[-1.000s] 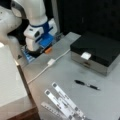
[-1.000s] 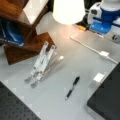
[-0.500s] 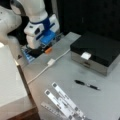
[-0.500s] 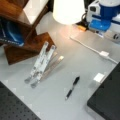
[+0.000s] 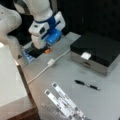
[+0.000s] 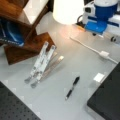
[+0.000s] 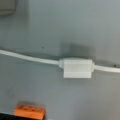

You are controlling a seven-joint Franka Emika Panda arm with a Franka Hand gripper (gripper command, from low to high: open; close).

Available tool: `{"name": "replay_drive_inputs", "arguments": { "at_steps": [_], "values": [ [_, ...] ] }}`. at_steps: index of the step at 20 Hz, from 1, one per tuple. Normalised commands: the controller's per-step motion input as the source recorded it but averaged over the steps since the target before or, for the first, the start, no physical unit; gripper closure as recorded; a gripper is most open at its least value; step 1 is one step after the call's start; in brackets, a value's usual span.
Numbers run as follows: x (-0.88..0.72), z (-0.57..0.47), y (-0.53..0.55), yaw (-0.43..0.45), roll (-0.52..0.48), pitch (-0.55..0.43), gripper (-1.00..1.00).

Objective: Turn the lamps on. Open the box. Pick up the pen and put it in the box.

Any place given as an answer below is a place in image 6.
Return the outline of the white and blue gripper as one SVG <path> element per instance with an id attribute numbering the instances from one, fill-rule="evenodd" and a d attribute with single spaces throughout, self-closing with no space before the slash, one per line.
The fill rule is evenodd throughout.
<path id="1" fill-rule="evenodd" d="M 120 36 L 120 3 L 89 2 L 83 8 L 83 24 L 92 33 Z"/>

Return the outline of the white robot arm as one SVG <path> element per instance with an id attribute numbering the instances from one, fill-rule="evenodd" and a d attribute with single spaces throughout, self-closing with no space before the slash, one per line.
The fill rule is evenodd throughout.
<path id="1" fill-rule="evenodd" d="M 82 22 L 92 33 L 120 36 L 120 0 L 92 0 L 83 8 Z"/>

